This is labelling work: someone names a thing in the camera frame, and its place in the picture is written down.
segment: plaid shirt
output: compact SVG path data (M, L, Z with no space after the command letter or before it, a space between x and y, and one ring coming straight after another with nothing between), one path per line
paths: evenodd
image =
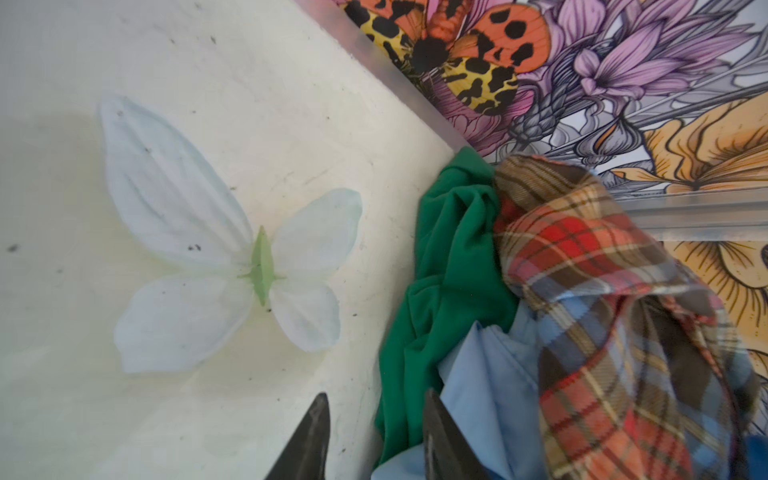
M535 311L554 478L747 478L757 380L722 302L580 167L495 177L505 282Z

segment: orange butterfly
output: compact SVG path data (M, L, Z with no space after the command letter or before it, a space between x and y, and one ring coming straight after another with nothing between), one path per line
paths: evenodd
M412 80L440 74L467 107L480 114L501 114L515 99L516 74L547 61L549 30L536 8L512 3L489 8L468 25L474 4L352 0L342 8ZM435 11L428 19L430 6Z

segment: green cloth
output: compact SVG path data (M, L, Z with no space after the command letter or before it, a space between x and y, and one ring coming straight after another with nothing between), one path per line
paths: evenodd
M518 299L502 281L493 245L499 200L493 168L459 151L422 198L416 221L415 280L379 357L380 462L422 442L424 393L442 390L437 365L478 320L509 330Z

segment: orange flower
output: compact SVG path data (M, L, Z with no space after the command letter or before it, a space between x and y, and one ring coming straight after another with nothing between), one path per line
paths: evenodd
M627 180L669 182L667 193L768 187L768 93L721 105L684 125L645 132L655 172L614 168Z
M768 242L664 242L664 248L722 299L747 348L768 354Z

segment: white butterfly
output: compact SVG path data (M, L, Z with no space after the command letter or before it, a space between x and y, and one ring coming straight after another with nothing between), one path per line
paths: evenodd
M324 280L352 250L354 190L331 190L273 237L253 238L243 208L202 154L163 118L125 97L101 102L109 193L131 232L183 271L141 288L114 329L125 372L191 369L269 299L308 352L336 343L339 302Z

